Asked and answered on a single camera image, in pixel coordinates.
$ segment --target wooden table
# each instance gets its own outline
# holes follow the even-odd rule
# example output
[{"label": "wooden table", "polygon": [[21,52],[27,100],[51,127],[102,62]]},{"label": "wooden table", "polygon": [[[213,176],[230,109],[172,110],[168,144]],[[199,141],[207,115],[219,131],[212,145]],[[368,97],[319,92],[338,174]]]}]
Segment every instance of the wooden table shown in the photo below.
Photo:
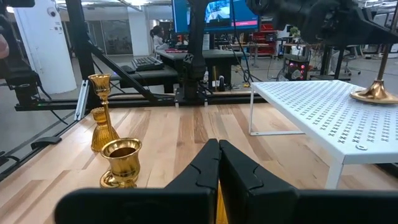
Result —
[{"label": "wooden table", "polygon": [[[297,129],[270,104],[254,107],[258,121],[254,129]],[[298,188],[323,188],[330,158],[325,150],[306,136],[252,137],[248,116],[249,104],[111,111],[121,137],[143,142],[138,187],[164,187],[209,138],[217,138],[227,139]],[[0,223],[53,223],[53,209],[62,196],[75,189],[99,187],[109,163],[90,149],[94,128],[92,116],[86,116],[62,136],[62,142],[45,148],[0,182]],[[398,183],[374,166],[353,166],[343,172],[340,188],[398,189]]]}]

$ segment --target white pillar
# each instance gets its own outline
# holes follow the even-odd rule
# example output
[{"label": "white pillar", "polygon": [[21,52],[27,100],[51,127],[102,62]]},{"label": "white pillar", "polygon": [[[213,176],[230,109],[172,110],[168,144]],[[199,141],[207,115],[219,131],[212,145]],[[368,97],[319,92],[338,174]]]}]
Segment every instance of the white pillar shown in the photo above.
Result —
[{"label": "white pillar", "polygon": [[60,15],[51,0],[36,1],[32,8],[14,8],[30,66],[49,93],[76,88]]},{"label": "white pillar", "polygon": [[147,8],[141,7],[142,12],[138,12],[128,7],[129,24],[132,42],[132,54],[134,56],[150,55],[152,53],[151,37],[149,35],[149,20]]}]

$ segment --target gold vase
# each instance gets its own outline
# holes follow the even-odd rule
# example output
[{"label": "gold vase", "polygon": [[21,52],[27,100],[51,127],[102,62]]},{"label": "gold vase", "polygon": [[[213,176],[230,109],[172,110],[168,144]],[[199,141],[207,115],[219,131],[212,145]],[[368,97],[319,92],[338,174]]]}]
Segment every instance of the gold vase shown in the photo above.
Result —
[{"label": "gold vase", "polygon": [[104,108],[92,109],[91,114],[97,122],[97,127],[95,127],[93,139],[91,140],[91,149],[95,152],[101,152],[101,149],[108,142],[118,139],[119,136],[113,127],[111,127],[111,132],[109,132]]},{"label": "gold vase", "polygon": [[93,84],[95,94],[101,98],[101,104],[103,105],[103,108],[95,108],[91,111],[98,124],[91,140],[91,149],[99,152],[106,143],[119,139],[117,132],[112,127],[108,108],[108,96],[111,93],[111,75],[90,75],[88,78]]},{"label": "gold vase", "polygon": [[141,169],[138,153],[142,143],[138,139],[122,138],[107,143],[101,155],[111,164],[110,170],[101,177],[102,188],[137,187],[136,181]]}]

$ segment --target black bracket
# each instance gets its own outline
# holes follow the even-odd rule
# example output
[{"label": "black bracket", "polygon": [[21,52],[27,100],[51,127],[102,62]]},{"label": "black bracket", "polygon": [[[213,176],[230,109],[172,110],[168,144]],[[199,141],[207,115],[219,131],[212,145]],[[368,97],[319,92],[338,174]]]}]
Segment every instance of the black bracket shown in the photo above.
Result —
[{"label": "black bracket", "polygon": [[61,140],[62,138],[60,137],[44,137],[32,142],[30,146],[32,150],[34,150],[38,147],[46,147],[51,144],[58,144]]}]

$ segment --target white wall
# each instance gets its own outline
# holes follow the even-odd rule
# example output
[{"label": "white wall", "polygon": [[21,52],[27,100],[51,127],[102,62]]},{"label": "white wall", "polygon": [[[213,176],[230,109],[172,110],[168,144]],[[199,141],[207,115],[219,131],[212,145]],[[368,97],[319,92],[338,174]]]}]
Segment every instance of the white wall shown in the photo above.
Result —
[{"label": "white wall", "polygon": [[171,6],[148,6],[149,19],[173,19]]},{"label": "white wall", "polygon": [[143,7],[142,10],[142,12],[137,12],[132,8],[127,9],[131,33],[132,53],[135,56],[150,55],[152,53],[148,12],[145,7]]},{"label": "white wall", "polygon": [[51,0],[40,0],[32,8],[14,9],[30,66],[49,94],[76,88],[61,18],[47,12],[53,6]]},{"label": "white wall", "polygon": [[[127,7],[96,7],[94,9],[83,8],[86,21],[100,20],[127,20],[129,19]],[[60,11],[62,21],[69,21],[68,12]]]},{"label": "white wall", "polygon": [[[171,6],[146,6],[148,19],[172,19]],[[93,10],[83,8],[86,21],[99,21],[99,20],[124,20],[129,19],[130,13],[139,13],[133,8],[127,7],[96,7]],[[69,21],[68,12],[66,10],[60,11],[62,21]]]}]

